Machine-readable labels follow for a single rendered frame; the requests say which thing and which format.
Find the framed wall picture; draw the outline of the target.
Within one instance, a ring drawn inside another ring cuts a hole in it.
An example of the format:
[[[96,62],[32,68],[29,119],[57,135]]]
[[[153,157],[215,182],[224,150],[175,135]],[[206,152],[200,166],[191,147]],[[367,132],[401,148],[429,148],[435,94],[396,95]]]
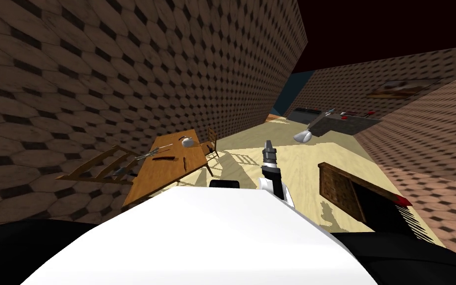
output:
[[[441,78],[387,81],[366,98],[406,99],[439,81]]]

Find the small wooden chair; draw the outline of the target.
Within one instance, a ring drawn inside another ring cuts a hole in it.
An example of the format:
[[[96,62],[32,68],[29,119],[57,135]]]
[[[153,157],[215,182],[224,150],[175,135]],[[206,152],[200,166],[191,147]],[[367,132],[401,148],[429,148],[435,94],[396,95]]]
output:
[[[219,154],[216,149],[217,134],[211,127],[207,128],[207,136],[208,136],[208,140],[203,144],[205,154],[206,155],[214,154],[215,155],[214,157],[216,157],[216,156],[219,157]]]

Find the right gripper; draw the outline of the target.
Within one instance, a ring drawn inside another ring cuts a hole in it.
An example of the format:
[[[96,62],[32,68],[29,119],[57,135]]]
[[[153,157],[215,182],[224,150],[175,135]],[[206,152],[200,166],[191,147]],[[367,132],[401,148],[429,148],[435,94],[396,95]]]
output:
[[[273,148],[272,142],[270,140],[266,141],[264,149],[264,162],[277,162],[276,152],[277,151]]]

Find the brown wooden cabinet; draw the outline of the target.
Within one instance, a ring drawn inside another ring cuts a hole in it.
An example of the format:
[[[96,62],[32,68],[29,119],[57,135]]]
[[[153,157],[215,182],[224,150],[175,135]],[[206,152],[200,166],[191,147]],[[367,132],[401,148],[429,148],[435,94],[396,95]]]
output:
[[[375,232],[433,242],[404,197],[326,162],[319,167],[319,194]]]

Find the wooden slatted chair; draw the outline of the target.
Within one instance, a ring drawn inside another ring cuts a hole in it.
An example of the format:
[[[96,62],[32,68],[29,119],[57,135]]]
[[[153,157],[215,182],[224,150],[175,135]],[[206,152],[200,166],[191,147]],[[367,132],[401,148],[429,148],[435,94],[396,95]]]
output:
[[[57,180],[90,182],[100,184],[131,185],[126,176],[137,166],[139,155],[118,145],[102,152],[83,163],[69,174],[56,177]]]

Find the grey metal cutlery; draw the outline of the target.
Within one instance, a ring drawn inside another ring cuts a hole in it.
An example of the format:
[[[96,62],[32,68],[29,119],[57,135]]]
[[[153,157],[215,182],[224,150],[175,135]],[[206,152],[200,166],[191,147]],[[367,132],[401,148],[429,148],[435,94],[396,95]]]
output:
[[[168,145],[164,145],[164,146],[161,146],[161,147],[156,147],[155,149],[147,152],[146,154],[144,155],[141,155],[141,156],[137,156],[134,160],[136,161],[139,161],[139,160],[143,160],[147,157],[151,157],[151,156],[155,156],[157,155],[159,152],[163,152],[163,151],[166,151],[170,146],[172,146],[173,144],[168,144]]]

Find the white round lamp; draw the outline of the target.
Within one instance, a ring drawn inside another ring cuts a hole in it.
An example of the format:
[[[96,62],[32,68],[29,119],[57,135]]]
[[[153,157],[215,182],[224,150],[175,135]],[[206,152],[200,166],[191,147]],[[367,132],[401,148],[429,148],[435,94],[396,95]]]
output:
[[[307,143],[311,140],[312,133],[310,129],[306,129],[296,135],[293,136],[293,139],[298,143]]]

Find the dark grey counter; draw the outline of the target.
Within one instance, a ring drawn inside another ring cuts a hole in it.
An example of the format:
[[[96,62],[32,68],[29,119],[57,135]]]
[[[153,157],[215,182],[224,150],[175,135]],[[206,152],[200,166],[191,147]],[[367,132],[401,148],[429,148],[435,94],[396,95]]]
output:
[[[336,113],[328,116],[325,114],[326,112],[321,112],[318,117],[308,125],[308,129],[315,137],[323,136],[329,131],[353,136],[382,121],[380,119],[359,116],[347,116],[346,119],[342,119],[342,117]]]

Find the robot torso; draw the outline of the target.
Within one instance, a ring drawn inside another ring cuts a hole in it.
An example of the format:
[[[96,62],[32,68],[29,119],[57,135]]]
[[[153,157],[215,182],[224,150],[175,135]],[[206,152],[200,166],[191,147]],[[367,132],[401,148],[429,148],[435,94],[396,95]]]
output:
[[[266,190],[172,187],[94,227],[22,285],[377,285]]]

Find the black low cabinet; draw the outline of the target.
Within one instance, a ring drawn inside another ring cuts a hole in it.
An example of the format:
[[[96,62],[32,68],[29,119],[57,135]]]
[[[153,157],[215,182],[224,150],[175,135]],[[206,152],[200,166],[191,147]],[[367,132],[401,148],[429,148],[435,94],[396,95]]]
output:
[[[287,116],[287,120],[294,121],[297,123],[302,123],[305,125],[309,125],[312,121],[314,121],[320,114],[321,110],[312,109],[312,108],[296,108],[289,116]]]

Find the wooden table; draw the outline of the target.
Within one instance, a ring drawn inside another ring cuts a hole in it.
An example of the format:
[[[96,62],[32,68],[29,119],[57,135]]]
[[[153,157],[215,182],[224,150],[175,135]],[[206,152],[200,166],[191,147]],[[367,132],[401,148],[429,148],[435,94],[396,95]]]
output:
[[[185,148],[179,139],[182,136],[192,137],[195,141],[193,147]],[[159,152],[159,156],[175,156],[174,161],[152,161],[151,157],[144,160],[138,176],[132,181],[132,186],[126,196],[121,211],[129,209],[130,205],[138,205],[149,196],[162,188],[179,181],[192,172],[203,167],[211,173],[204,151],[200,145],[197,132],[194,129],[179,133],[158,136],[152,144],[152,148],[173,144],[166,151]],[[187,160],[187,172],[183,168],[183,157]]]

